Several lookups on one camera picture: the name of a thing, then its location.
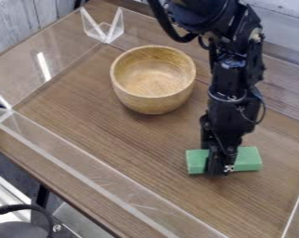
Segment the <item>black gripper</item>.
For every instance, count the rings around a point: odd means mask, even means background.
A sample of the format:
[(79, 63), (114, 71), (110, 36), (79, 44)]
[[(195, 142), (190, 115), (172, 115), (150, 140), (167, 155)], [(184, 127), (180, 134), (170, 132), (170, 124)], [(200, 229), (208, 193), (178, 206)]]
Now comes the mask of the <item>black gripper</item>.
[(202, 148), (208, 149), (206, 174), (216, 177), (235, 171), (236, 147), (243, 136), (255, 131), (255, 126), (264, 119), (264, 115), (258, 116), (266, 102), (256, 87), (242, 90), (238, 96), (210, 88), (208, 96), (208, 108), (200, 118)]

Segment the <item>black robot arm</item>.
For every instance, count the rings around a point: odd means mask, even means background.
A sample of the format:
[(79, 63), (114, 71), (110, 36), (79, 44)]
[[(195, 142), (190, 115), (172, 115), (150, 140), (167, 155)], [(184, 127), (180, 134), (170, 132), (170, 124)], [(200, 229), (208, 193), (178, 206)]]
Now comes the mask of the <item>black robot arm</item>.
[(150, 0), (150, 7), (170, 38), (198, 41), (210, 53), (212, 75), (208, 105), (200, 118), (202, 172), (234, 172), (243, 137), (255, 131), (267, 113), (256, 84), (264, 79), (264, 33), (260, 17), (243, 0)]

